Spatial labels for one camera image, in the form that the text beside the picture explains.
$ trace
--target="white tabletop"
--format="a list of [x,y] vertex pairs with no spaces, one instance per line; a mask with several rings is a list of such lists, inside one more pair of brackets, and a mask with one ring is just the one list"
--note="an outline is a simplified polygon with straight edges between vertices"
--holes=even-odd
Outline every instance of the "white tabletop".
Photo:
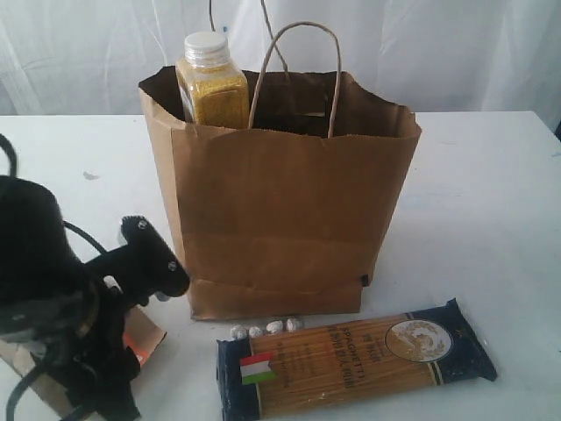
[[[561,419],[561,143],[531,112],[420,113],[423,135],[358,315],[420,310],[457,297],[499,379],[459,382],[283,419]],[[20,176],[47,186],[64,218],[108,248],[124,215],[143,214],[171,245],[142,116],[0,117]],[[0,157],[0,171],[5,172]],[[70,234],[84,260],[95,252]],[[154,300],[168,331],[133,386],[147,420],[218,421],[216,339],[187,299]],[[0,419],[17,377],[0,364]],[[27,393],[17,421],[57,419]]]

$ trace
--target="white curtain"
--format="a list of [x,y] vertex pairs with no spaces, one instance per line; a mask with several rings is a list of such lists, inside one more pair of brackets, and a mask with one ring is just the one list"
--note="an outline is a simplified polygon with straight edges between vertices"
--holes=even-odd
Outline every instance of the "white curtain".
[[[339,37],[344,69],[415,111],[533,110],[561,119],[559,0],[267,0],[273,31],[313,20]],[[0,3],[0,114],[141,113],[137,84],[209,30],[207,0]],[[214,0],[241,68],[268,45],[259,0]],[[330,71],[323,32],[296,28],[280,50],[294,71]],[[279,70],[274,59],[270,69]]]

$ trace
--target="white pebble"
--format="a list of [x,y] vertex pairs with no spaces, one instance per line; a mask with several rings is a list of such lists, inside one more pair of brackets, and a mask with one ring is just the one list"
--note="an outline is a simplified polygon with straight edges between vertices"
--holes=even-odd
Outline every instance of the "white pebble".
[[304,327],[304,323],[298,318],[290,318],[287,320],[287,331],[296,332]]
[[230,329],[231,338],[234,340],[240,340],[247,338],[247,329],[242,325],[235,325]]
[[281,333],[282,330],[283,330],[282,320],[275,320],[274,322],[271,322],[266,326],[266,331],[272,335]]
[[263,331],[260,327],[252,326],[249,328],[249,337],[250,338],[258,338],[259,336],[263,336]]

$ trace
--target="brown paper bag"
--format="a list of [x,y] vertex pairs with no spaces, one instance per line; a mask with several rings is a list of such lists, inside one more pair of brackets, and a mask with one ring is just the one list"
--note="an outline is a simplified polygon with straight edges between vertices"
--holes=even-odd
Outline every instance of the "brown paper bag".
[[421,129],[338,68],[267,73],[248,130],[185,123],[173,67],[139,84],[194,318],[359,311]]

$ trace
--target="paper bag handle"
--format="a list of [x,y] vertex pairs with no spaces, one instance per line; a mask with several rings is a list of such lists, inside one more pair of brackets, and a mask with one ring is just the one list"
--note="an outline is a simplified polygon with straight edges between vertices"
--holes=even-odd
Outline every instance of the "paper bag handle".
[[315,26],[325,32],[327,32],[335,41],[335,47],[337,49],[337,77],[335,79],[335,94],[333,95],[333,105],[331,106],[331,114],[330,114],[330,128],[327,131],[327,137],[333,137],[333,125],[335,123],[335,115],[337,113],[337,103],[339,101],[339,90],[340,90],[340,83],[341,83],[341,50],[339,48],[339,40],[337,36],[331,29],[327,26],[317,24],[316,22],[309,22],[309,21],[302,21],[302,22],[294,22],[293,24],[286,25],[282,28],[273,38],[271,41],[271,45],[269,49],[266,51],[265,59],[263,60],[263,65],[261,66],[261,70],[259,72],[259,78],[257,79],[257,83],[255,84],[255,91],[253,93],[253,100],[252,100],[252,108],[249,111],[249,124],[247,128],[251,129],[253,127],[253,120],[255,119],[255,110],[257,109],[257,99],[259,97],[259,92],[261,91],[261,85],[263,84],[263,78],[265,77],[266,67],[271,60],[271,54],[277,44],[279,38],[284,34],[284,32],[288,31],[289,29],[295,28],[297,26]]

